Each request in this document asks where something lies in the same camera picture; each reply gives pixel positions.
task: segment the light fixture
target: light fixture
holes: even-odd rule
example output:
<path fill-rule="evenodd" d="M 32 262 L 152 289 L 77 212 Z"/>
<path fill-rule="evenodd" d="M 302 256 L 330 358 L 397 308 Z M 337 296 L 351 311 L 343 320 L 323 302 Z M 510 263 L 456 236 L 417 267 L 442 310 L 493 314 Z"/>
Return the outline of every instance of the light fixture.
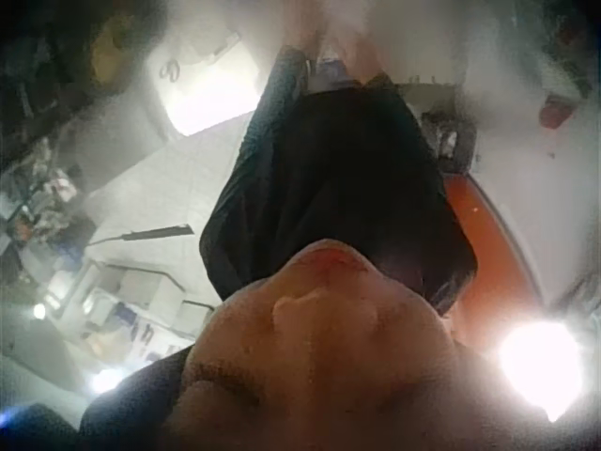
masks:
<path fill-rule="evenodd" d="M 562 416 L 582 389 L 578 344 L 558 322 L 514 330 L 501 346 L 501 367 L 512 385 L 550 422 Z"/>
<path fill-rule="evenodd" d="M 48 303 L 48 305 L 54 310 L 58 310 L 60 308 L 60 302 L 57 301 L 56 298 L 50 293 L 44 296 L 44 301 L 46 301 L 46 303 Z"/>
<path fill-rule="evenodd" d="M 121 381 L 123 381 L 124 376 L 123 372 L 118 369 L 103 369 L 92 378 L 92 390 L 97 394 L 113 390 Z"/>
<path fill-rule="evenodd" d="M 43 303 L 37 303 L 34 305 L 34 318 L 44 319 L 46 318 L 46 307 Z"/>

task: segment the dark object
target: dark object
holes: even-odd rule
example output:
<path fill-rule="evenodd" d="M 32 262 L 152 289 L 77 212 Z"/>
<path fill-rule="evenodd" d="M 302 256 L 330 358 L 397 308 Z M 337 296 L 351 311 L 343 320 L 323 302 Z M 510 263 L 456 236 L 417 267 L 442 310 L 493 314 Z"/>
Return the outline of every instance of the dark object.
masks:
<path fill-rule="evenodd" d="M 41 404 L 3 412 L 0 448 L 4 451 L 70 451 L 79 449 L 75 429 Z"/>
<path fill-rule="evenodd" d="M 161 425 L 179 396 L 190 348 L 133 374 L 87 409 L 80 426 L 85 449 L 155 449 Z"/>
<path fill-rule="evenodd" d="M 103 242 L 108 241 L 142 241 L 142 240 L 156 240 L 159 238 L 171 238 L 171 237 L 183 237 L 188 235 L 193 235 L 194 231 L 189 225 L 176 225 L 174 227 L 166 227 L 166 228 L 156 228 L 153 230 L 147 230 L 144 232 L 132 232 L 126 233 L 124 235 L 120 235 L 118 237 L 105 238 L 104 240 L 99 240 L 95 242 L 91 242 L 88 244 L 89 246 L 95 246 L 96 244 L 101 244 Z"/>
<path fill-rule="evenodd" d="M 476 147 L 476 127 L 442 112 L 422 115 L 422 132 L 444 174 L 466 175 Z"/>
<path fill-rule="evenodd" d="M 353 246 L 441 314 L 475 274 L 419 125 L 387 88 L 301 98 L 254 152 L 240 154 L 200 242 L 223 300 L 325 238 Z M 244 164 L 252 175 L 237 186 Z"/>
<path fill-rule="evenodd" d="M 115 307 L 115 316 L 123 320 L 128 326 L 133 326 L 138 315 L 128 308 L 124 303 L 118 303 Z"/>

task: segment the lip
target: lip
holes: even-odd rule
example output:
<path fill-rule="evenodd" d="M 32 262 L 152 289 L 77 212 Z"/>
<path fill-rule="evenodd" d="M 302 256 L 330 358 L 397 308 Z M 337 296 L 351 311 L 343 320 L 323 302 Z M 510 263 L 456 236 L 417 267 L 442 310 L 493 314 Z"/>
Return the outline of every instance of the lip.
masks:
<path fill-rule="evenodd" d="M 310 244 L 296 254 L 290 264 L 308 265 L 321 271 L 346 267 L 355 271 L 368 271 L 373 265 L 352 247 L 335 240 L 322 240 Z"/>

